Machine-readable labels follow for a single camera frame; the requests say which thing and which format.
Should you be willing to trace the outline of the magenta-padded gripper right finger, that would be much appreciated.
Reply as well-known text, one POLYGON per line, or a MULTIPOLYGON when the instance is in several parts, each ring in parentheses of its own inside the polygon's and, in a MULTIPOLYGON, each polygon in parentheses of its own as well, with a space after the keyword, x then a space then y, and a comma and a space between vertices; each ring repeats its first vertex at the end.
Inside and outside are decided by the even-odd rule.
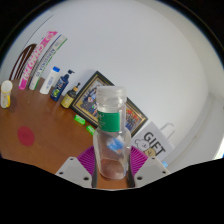
POLYGON ((148 157, 139 149, 131 148, 128 171, 131 188, 143 187, 169 174, 168 169, 156 157, 148 157))

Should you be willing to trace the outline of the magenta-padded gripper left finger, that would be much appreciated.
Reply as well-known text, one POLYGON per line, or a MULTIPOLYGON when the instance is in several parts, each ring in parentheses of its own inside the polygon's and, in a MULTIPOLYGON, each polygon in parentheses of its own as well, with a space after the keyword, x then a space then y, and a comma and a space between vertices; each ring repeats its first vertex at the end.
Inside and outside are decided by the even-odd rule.
POLYGON ((91 146, 78 157, 69 157, 56 175, 84 188, 97 186, 97 166, 94 147, 91 146))

